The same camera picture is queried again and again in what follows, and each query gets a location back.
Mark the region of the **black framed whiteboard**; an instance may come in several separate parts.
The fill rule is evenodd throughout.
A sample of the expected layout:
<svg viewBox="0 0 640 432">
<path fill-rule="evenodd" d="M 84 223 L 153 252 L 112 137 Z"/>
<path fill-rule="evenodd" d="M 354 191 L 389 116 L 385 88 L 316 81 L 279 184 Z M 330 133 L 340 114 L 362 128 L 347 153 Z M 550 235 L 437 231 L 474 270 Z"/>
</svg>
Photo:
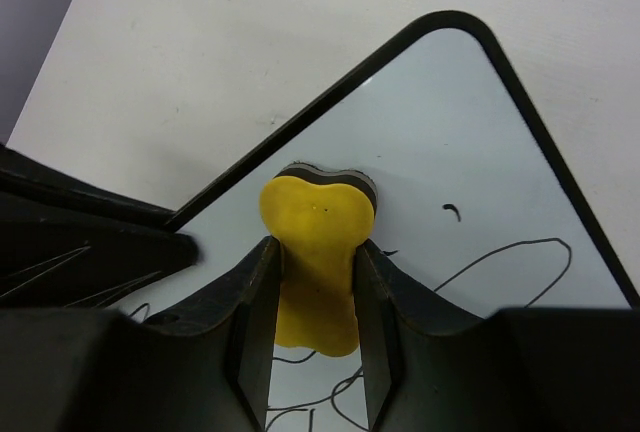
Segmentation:
<svg viewBox="0 0 640 432">
<path fill-rule="evenodd" d="M 635 431 L 639 293 L 490 29 L 426 15 L 266 138 L 172 221 L 202 261 L 122 301 L 161 312 L 264 237 L 258 197 L 304 162 L 372 179 L 369 241 L 481 318 L 462 334 L 461 430 L 372 430 L 361 349 L 277 348 L 270 431 Z"/>
</svg>

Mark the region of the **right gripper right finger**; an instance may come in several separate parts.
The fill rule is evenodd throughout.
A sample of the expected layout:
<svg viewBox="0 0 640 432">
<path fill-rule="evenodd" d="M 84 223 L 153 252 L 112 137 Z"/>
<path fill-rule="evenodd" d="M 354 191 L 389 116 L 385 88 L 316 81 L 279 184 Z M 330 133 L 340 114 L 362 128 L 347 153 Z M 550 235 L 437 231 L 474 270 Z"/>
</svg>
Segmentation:
<svg viewBox="0 0 640 432">
<path fill-rule="evenodd" d="M 370 429 L 463 429 L 472 375 L 461 336 L 481 318 L 403 272 L 372 241 L 357 249 L 353 283 Z"/>
</svg>

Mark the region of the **yellow bone-shaped eraser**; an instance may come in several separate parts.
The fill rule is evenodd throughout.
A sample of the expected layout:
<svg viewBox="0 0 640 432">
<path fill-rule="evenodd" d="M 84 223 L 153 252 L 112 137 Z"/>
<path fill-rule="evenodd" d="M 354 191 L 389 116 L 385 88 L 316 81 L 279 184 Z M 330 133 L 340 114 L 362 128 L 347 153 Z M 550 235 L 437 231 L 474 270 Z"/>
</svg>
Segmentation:
<svg viewBox="0 0 640 432">
<path fill-rule="evenodd" d="M 377 205 L 376 185 L 353 169 L 294 162 L 263 187 L 261 219 L 281 249 L 276 345 L 329 357 L 357 349 L 354 259 Z"/>
</svg>

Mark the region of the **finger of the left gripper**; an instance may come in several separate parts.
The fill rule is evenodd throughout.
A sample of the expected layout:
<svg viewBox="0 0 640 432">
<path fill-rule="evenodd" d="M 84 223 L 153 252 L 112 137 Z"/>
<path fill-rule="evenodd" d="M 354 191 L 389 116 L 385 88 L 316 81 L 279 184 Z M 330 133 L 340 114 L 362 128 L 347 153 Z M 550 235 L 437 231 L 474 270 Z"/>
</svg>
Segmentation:
<svg viewBox="0 0 640 432">
<path fill-rule="evenodd" d="M 2 307 L 106 307 L 196 264 L 172 216 L 2 147 Z"/>
</svg>

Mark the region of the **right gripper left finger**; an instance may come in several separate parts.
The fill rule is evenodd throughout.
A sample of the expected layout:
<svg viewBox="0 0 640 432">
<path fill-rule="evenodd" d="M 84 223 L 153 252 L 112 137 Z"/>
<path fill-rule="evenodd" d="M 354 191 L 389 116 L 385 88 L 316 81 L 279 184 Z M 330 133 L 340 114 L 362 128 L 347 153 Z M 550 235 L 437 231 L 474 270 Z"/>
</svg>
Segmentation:
<svg viewBox="0 0 640 432">
<path fill-rule="evenodd" d="M 280 244 L 263 238 L 236 266 L 145 325 L 173 343 L 179 431 L 265 427 L 280 291 Z"/>
</svg>

